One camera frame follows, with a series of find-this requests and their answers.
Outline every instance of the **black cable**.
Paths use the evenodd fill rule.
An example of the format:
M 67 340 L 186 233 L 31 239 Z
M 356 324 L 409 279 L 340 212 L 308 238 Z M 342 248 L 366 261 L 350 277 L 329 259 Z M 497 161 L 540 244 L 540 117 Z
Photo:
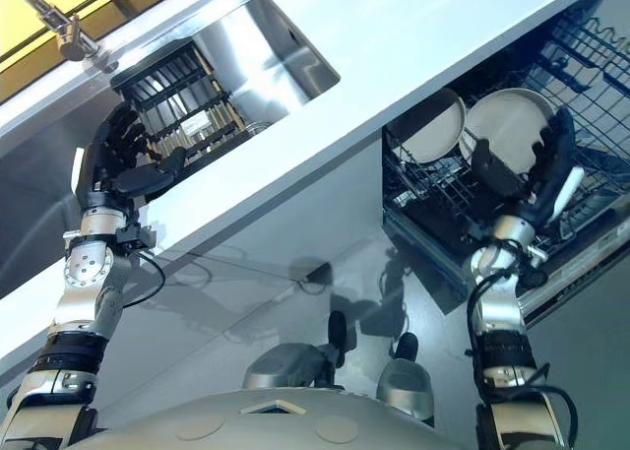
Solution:
M 522 253 L 520 248 L 515 248 L 515 245 L 504 240 L 498 240 L 495 242 L 498 248 L 506 248 L 510 253 L 513 253 L 517 257 L 517 261 L 514 262 L 513 266 L 509 268 L 503 268 L 493 273 L 492 275 L 484 278 L 481 282 L 474 287 L 471 292 L 471 296 L 469 297 L 469 301 L 467 303 L 466 308 L 466 317 L 467 317 L 467 326 L 469 330 L 469 337 L 471 339 L 471 348 L 472 348 L 472 373 L 474 378 L 474 385 L 477 388 L 479 393 L 479 397 L 486 404 L 497 404 L 505 401 L 513 401 L 524 394 L 531 393 L 547 393 L 547 394 L 556 394 L 560 396 L 569 410 L 569 434 L 568 434 L 568 443 L 571 448 L 575 446 L 575 442 L 578 438 L 578 409 L 569 394 L 557 387 L 557 386 L 549 386 L 549 385 L 535 385 L 534 381 L 538 380 L 542 375 L 546 376 L 549 371 L 549 363 L 546 363 L 541 368 L 539 368 L 526 382 L 524 385 L 515 386 L 513 388 L 492 388 L 491 393 L 488 393 L 488 386 L 485 384 L 483 380 L 483 370 L 481 369 L 480 354 L 478 353 L 478 346 L 476 341 L 476 333 L 473 329 L 473 312 L 476 308 L 477 303 L 481 299 L 481 297 L 500 279 L 509 278 L 512 274 L 518 271 L 519 264 L 519 256 Z
M 138 305 L 143 303 L 145 300 L 151 299 L 152 297 L 154 297 L 158 292 L 160 292 L 162 290 L 162 288 L 164 287 L 164 285 L 166 284 L 166 275 L 164 274 L 163 269 L 161 268 L 161 266 L 156 263 L 156 261 L 151 258 L 150 256 L 145 255 L 144 253 L 140 252 L 140 251 L 136 251 L 134 252 L 134 255 L 138 256 L 139 258 L 142 258 L 143 260 L 145 260 L 147 263 L 149 263 L 151 266 L 153 266 L 155 268 L 155 270 L 157 271 L 157 273 L 159 274 L 159 285 L 149 294 L 144 295 L 138 299 L 132 300 L 131 302 L 125 304 L 122 306 L 123 309 L 126 309 L 128 307 L 133 307 L 134 305 Z

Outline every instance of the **dishwasher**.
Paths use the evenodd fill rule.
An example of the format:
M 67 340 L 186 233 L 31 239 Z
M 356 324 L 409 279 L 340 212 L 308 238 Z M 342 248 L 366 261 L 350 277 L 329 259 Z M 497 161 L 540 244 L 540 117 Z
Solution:
M 623 1 L 582 0 L 448 85 L 468 114 L 488 95 L 519 88 L 543 96 L 554 110 L 567 106 L 573 116 L 576 162 L 585 176 L 565 211 L 535 239 L 548 257 L 540 266 L 548 279 L 538 288 L 517 290 L 528 324 L 628 251 L 630 41 L 624 34 L 627 10 L 618 5 Z M 458 145 L 427 161 L 398 137 L 392 122 L 383 127 L 385 225 L 464 302 L 467 261 L 485 244 L 504 200 L 473 172 Z

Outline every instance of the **black band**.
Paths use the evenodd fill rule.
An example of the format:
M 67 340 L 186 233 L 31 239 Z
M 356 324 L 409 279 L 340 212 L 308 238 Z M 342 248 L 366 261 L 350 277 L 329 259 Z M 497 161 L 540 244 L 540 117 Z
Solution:
M 495 330 L 477 337 L 482 369 L 523 366 L 536 369 L 528 338 L 513 330 Z
M 97 374 L 107 339 L 90 333 L 61 332 L 48 337 L 29 372 L 67 369 Z
M 116 245 L 116 235 L 115 233 L 95 233 L 91 235 L 75 236 L 70 240 L 67 251 L 70 252 L 73 248 L 79 245 L 83 245 L 84 243 L 92 243 L 95 241 L 104 241 L 110 247 L 112 247 Z

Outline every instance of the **stainless steel sink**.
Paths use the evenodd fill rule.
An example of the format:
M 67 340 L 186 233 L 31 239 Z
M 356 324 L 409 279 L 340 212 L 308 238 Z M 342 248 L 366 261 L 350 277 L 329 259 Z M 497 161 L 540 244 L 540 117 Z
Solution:
M 271 0 L 242 1 L 192 39 L 240 113 L 249 122 L 274 123 L 339 76 Z
M 118 61 L 113 74 L 82 76 L 81 84 L 66 84 L 72 89 L 39 107 L 37 116 L 0 133 L 3 199 L 30 199 L 23 209 L 0 209 L 0 297 L 61 258 L 62 233 L 75 228 L 79 218 L 69 187 L 73 154 L 120 101 L 109 85 L 111 78 L 143 65 L 178 39 L 192 39 L 212 65 L 249 136 L 339 80 L 271 0 L 202 0 L 187 15 L 175 16 L 112 51 Z M 16 140 L 19 146 L 10 145 Z M 52 190 L 45 187 L 50 179 Z M 2 230 L 10 234 L 2 235 Z

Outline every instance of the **dishwasher rack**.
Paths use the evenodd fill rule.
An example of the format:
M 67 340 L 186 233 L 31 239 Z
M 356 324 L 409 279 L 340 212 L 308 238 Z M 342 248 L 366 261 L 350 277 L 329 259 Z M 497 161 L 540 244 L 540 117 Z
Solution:
M 480 78 L 478 74 L 492 71 L 486 67 L 452 87 L 468 106 L 494 91 L 523 87 L 540 92 L 556 107 L 569 107 L 577 163 L 586 175 L 560 219 L 536 239 L 536 246 L 552 255 L 630 191 L 630 44 L 582 11 L 561 14 L 535 38 L 541 42 L 536 54 L 524 57 L 523 47 L 513 46 L 495 55 L 502 61 L 498 77 Z M 472 248 L 477 247 L 475 241 L 489 232 L 492 212 L 502 203 L 475 178 L 457 147 L 438 161 L 422 164 L 409 152 L 402 156 L 405 148 L 387 126 L 384 135 L 387 148 L 396 147 L 385 150 L 384 167 L 400 181 L 385 186 L 386 202 L 401 209 L 412 198 L 431 203 L 460 222 Z
M 115 76 L 111 86 L 132 103 L 147 130 L 127 157 L 160 161 L 183 147 L 182 179 L 267 128 L 260 122 L 245 126 L 231 94 L 192 40 L 166 45 Z

